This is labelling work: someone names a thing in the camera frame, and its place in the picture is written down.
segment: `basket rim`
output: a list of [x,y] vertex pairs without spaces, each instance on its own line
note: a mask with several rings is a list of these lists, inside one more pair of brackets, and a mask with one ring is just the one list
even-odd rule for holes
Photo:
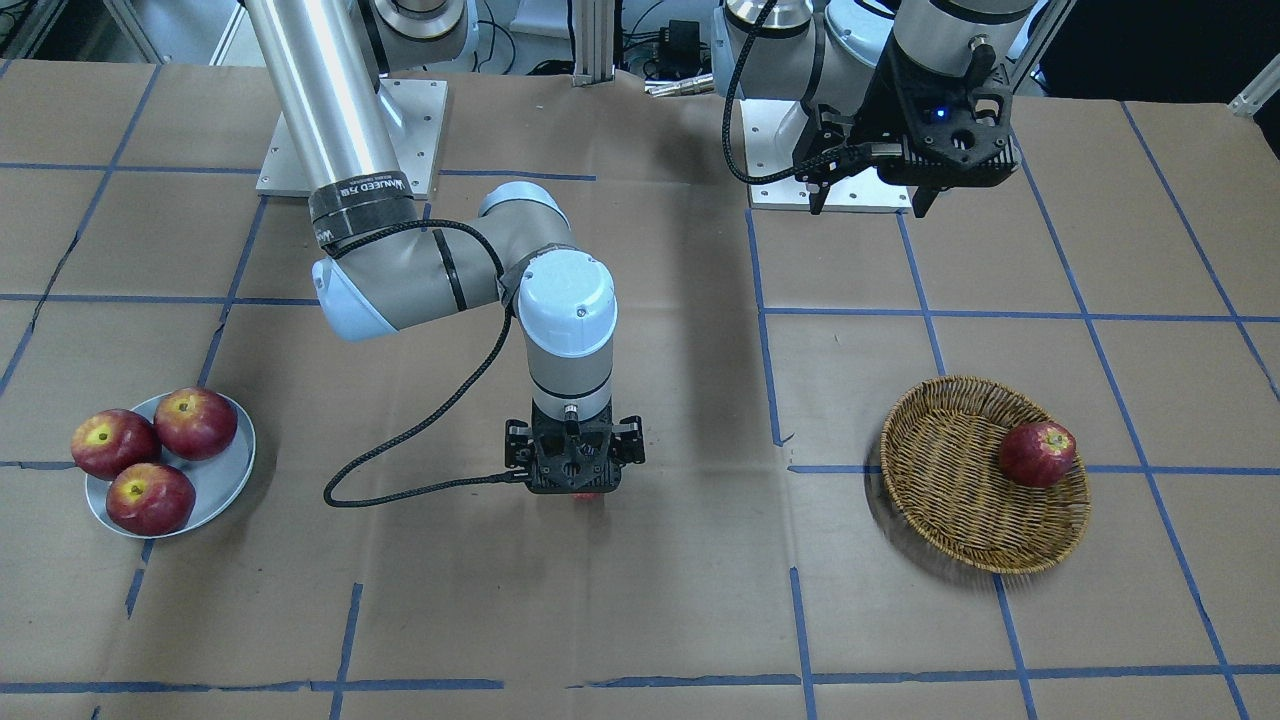
[[1043,415],[1046,420],[1053,421],[1053,423],[1059,421],[1052,414],[1050,414],[1047,410],[1044,410],[1044,407],[1042,407],[1038,402],[1036,402],[1034,400],[1032,400],[1030,397],[1028,397],[1025,393],[1019,392],[1019,391],[1009,387],[1007,384],[1001,383],[998,380],[993,380],[991,378],[984,378],[984,377],[980,377],[980,375],[937,375],[937,377],[928,378],[925,380],[922,380],[922,382],[916,383],[915,386],[913,386],[911,388],[909,388],[906,392],[904,392],[901,395],[901,397],[899,397],[897,401],[893,404],[893,406],[890,409],[888,415],[886,416],[884,424],[881,428],[881,433],[879,433],[879,439],[881,439],[881,475],[882,475],[882,479],[883,479],[883,484],[884,484],[886,489],[888,489],[890,497],[893,501],[893,505],[902,514],[902,516],[906,518],[906,521],[911,525],[911,528],[915,529],[915,532],[919,533],[920,537],[923,537],[931,546],[933,546],[934,548],[942,551],[943,553],[946,553],[947,556],[950,556],[950,557],[952,557],[955,560],[959,560],[961,562],[965,562],[965,564],[972,565],[974,568],[978,568],[980,570],[988,570],[991,573],[1014,575],[1014,574],[1038,573],[1038,571],[1047,570],[1047,569],[1057,565],[1059,562],[1061,562],[1062,560],[1065,560],[1069,555],[1071,555],[1071,552],[1074,552],[1075,548],[1080,544],[1080,541],[1084,538],[1084,533],[1088,529],[1089,521],[1092,520],[1092,516],[1093,516],[1093,511],[1092,511],[1093,510],[1093,498],[1092,498],[1093,493],[1089,489],[1089,479],[1088,479],[1088,471],[1085,470],[1084,459],[1080,456],[1079,452],[1076,452],[1075,461],[1071,465],[1070,473],[1079,471],[1082,482],[1083,482],[1083,486],[1084,486],[1084,496],[1083,496],[1083,500],[1080,501],[1080,503],[1084,505],[1084,507],[1085,507],[1085,511],[1084,511],[1084,515],[1083,515],[1083,520],[1082,520],[1080,525],[1076,528],[1076,530],[1073,534],[1073,537],[1068,538],[1068,542],[1065,543],[1065,546],[1062,546],[1061,548],[1059,548],[1052,556],[1043,557],[1039,562],[1030,562],[1030,564],[1016,565],[1016,566],[997,566],[997,565],[992,565],[989,562],[984,562],[982,560],[978,560],[975,557],[965,556],[964,553],[956,552],[952,547],[947,546],[946,543],[938,542],[933,537],[937,530],[934,528],[932,528],[932,527],[928,527],[925,523],[923,523],[923,520],[922,520],[922,518],[919,518],[918,512],[909,512],[909,511],[906,511],[904,509],[902,500],[899,497],[899,488],[897,488],[897,484],[895,483],[893,474],[892,474],[892,466],[896,462],[896,459],[888,451],[888,446],[890,446],[890,442],[888,442],[890,430],[893,427],[895,420],[897,420],[899,415],[902,413],[902,409],[909,402],[911,402],[913,400],[915,400],[916,396],[919,396],[920,393],[923,393],[924,391],[927,391],[929,387],[933,387],[933,386],[937,386],[937,384],[942,384],[942,383],[947,383],[947,382],[974,382],[974,383],[978,383],[980,386],[987,386],[987,387],[991,387],[993,389],[998,389],[998,391],[1006,392],[1015,401],[1023,402],[1029,409],[1032,409],[1036,413]]

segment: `apple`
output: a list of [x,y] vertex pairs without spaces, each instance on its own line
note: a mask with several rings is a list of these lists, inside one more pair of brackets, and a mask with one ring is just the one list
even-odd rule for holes
[[72,460],[100,480],[111,482],[136,462],[160,459],[160,437],[132,410],[95,413],[72,433]]
[[196,487],[173,465],[129,465],[106,488],[106,516],[136,536],[180,530],[196,507]]
[[236,438],[236,407],[202,387],[184,387],[160,398],[155,425],[164,443],[184,460],[209,460]]
[[1053,421],[1018,425],[1000,443],[1000,471],[1020,486],[1052,487],[1074,462],[1075,437]]

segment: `woven basket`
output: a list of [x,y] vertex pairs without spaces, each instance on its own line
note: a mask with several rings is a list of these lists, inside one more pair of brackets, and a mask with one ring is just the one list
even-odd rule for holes
[[1061,562],[1089,524],[1084,460],[1050,488],[1000,471],[1000,442],[1053,420],[1027,396],[983,378],[945,375],[904,395],[881,433],[884,486],[924,539],[983,570],[1037,573]]

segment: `white mounting plate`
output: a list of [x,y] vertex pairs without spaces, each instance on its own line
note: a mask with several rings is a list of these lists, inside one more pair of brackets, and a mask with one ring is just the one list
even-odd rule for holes
[[[776,136],[794,106],[790,100],[742,100],[746,169],[750,174],[767,176],[791,167],[790,147],[794,141],[780,142]],[[787,178],[750,188],[751,208],[809,211],[809,193],[803,182]],[[908,188],[881,182],[876,169],[869,168],[831,186],[823,211],[897,213],[910,206]]]
[[[390,118],[387,122],[401,172],[408,177],[416,200],[430,200],[449,86],[436,79],[383,79],[381,87],[402,117],[398,126]],[[385,110],[385,104],[379,102],[379,106]],[[308,197],[311,190],[289,127],[280,115],[257,177],[257,191],[269,196]]]

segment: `plate of apples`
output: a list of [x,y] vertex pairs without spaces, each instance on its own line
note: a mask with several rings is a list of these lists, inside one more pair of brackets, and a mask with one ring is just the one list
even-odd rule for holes
[[72,433],[84,498],[106,528],[164,538],[209,523],[239,496],[257,438],[238,402],[192,386],[129,410],[95,413]]

